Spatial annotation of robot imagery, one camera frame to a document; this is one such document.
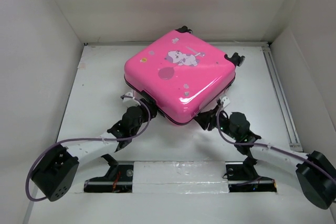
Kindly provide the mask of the pink hard-shell suitcase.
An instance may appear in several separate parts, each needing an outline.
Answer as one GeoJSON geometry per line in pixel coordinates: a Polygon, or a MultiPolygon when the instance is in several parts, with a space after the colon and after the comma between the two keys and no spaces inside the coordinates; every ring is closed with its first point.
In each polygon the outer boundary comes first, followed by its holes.
{"type": "Polygon", "coordinates": [[[229,56],[182,26],[128,59],[127,85],[177,125],[188,124],[233,83],[245,56],[229,56]]]}

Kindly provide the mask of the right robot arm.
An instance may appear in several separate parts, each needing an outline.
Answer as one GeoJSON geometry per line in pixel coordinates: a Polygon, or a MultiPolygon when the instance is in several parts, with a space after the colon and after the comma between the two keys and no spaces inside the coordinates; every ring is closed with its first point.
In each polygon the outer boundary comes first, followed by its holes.
{"type": "Polygon", "coordinates": [[[316,207],[326,210],[335,203],[335,167],[324,154],[300,153],[265,143],[250,130],[245,114],[228,115],[219,106],[194,120],[204,130],[218,129],[223,140],[246,156],[243,173],[247,178],[286,178],[316,207]]]}

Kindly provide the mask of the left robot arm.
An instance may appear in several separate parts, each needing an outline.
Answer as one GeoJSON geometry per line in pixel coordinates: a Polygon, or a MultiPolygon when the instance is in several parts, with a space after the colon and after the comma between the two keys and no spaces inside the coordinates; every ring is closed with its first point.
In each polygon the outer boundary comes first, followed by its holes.
{"type": "Polygon", "coordinates": [[[149,126],[157,115],[154,102],[142,98],[139,105],[127,108],[122,119],[107,134],[112,137],[70,138],[49,146],[33,162],[25,181],[25,193],[30,201],[48,199],[53,202],[63,197],[78,180],[77,171],[91,161],[107,156],[108,162],[99,167],[99,174],[105,180],[112,180],[117,175],[111,153],[129,145],[149,126]]]}

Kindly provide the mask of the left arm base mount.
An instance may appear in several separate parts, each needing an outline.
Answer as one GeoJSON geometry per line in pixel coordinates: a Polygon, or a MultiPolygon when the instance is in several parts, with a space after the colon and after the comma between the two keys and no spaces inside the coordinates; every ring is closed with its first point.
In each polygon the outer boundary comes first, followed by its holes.
{"type": "Polygon", "coordinates": [[[118,162],[111,155],[101,156],[109,169],[104,176],[86,180],[83,186],[85,193],[132,193],[134,162],[118,162]]]}

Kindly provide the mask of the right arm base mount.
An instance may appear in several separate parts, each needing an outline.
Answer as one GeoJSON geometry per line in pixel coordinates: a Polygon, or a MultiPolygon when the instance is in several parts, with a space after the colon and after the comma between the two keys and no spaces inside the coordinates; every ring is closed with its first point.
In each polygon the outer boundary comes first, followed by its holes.
{"type": "Polygon", "coordinates": [[[228,182],[230,193],[276,193],[275,180],[259,176],[251,158],[244,161],[226,162],[222,176],[228,182]]]}

